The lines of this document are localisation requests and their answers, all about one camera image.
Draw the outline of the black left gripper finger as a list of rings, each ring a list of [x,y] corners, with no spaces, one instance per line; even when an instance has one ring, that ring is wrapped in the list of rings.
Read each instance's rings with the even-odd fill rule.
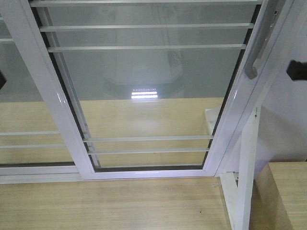
[[[2,72],[0,71],[0,89],[3,88],[3,86],[6,83],[6,78],[4,77],[4,75],[2,74]]]

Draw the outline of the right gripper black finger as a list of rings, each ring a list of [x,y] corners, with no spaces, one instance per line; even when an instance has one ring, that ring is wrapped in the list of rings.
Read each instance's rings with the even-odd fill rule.
[[[307,63],[291,60],[286,73],[293,81],[306,81],[307,80]]]

